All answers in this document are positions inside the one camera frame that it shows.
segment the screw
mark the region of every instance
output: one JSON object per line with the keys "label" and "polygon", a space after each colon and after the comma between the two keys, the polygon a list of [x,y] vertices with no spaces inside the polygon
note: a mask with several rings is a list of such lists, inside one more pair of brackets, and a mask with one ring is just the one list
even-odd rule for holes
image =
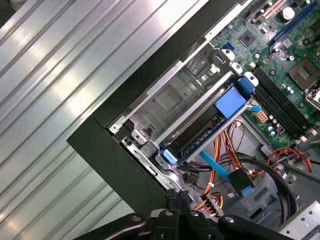
{"label": "screw", "polygon": [[191,216],[194,216],[194,217],[199,216],[199,213],[197,213],[196,211],[191,211],[190,214],[191,214]]}
{"label": "screw", "polygon": [[141,218],[139,216],[133,216],[132,221],[139,222],[139,221],[141,221]]}
{"label": "screw", "polygon": [[232,217],[229,217],[229,216],[226,216],[224,219],[225,219],[227,222],[231,223],[231,224],[233,224],[233,223],[235,222],[235,220],[234,220]]}

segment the chip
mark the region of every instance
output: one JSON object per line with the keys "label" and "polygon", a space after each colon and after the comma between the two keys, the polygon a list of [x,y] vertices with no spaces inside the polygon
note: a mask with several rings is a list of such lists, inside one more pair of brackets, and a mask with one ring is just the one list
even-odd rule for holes
{"label": "chip", "polygon": [[302,89],[310,88],[320,78],[320,72],[307,58],[292,68],[289,75]]}
{"label": "chip", "polygon": [[314,34],[320,31],[320,18],[315,20],[315,22],[310,26],[310,29]]}
{"label": "chip", "polygon": [[249,47],[255,40],[256,37],[249,30],[245,31],[245,33],[239,37],[239,41],[245,47]]}

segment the black ram slot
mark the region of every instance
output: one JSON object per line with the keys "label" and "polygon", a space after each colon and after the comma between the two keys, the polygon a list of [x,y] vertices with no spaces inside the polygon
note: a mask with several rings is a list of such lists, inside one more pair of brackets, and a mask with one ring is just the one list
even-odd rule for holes
{"label": "black ram slot", "polygon": [[275,116],[284,129],[293,137],[304,135],[311,124],[290,102],[263,70],[257,68],[254,75],[259,80],[255,89],[256,98],[267,111]]}
{"label": "black ram slot", "polygon": [[280,89],[275,85],[274,82],[261,70],[257,70],[257,74],[260,78],[263,78],[263,84],[267,86],[267,88],[272,91],[272,93],[282,102],[285,106],[284,109],[288,110],[289,113],[295,114],[297,120],[301,121],[302,125],[309,125],[308,120],[297,110],[297,108],[288,100],[288,98],[280,91]]}
{"label": "black ram slot", "polygon": [[257,99],[262,103],[262,105],[271,112],[274,117],[281,123],[284,129],[290,134],[295,135],[300,132],[300,129],[295,126],[295,123],[291,118],[287,118],[288,115],[281,111],[279,106],[272,101],[272,98],[262,89],[256,88]]}

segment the silver metal panel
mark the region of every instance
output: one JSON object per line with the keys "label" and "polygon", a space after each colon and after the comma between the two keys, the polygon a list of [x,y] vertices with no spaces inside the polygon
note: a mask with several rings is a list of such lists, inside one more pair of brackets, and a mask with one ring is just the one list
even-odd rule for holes
{"label": "silver metal panel", "polygon": [[286,221],[280,228],[279,233],[292,239],[301,240],[310,232],[306,239],[318,240],[320,237],[320,203],[314,201],[307,204]]}
{"label": "silver metal panel", "polygon": [[0,239],[132,211],[66,140],[207,1],[28,0],[0,29]]}

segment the blue pci slot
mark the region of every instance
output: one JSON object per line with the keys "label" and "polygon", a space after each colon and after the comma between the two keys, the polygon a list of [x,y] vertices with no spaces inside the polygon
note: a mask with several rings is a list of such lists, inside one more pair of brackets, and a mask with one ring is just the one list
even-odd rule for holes
{"label": "blue pci slot", "polygon": [[272,40],[271,47],[269,48],[269,53],[271,54],[274,50],[276,44],[285,37],[297,24],[299,24],[305,16],[307,16],[316,6],[317,1],[310,3],[298,16],[296,16],[281,32],[279,32]]}

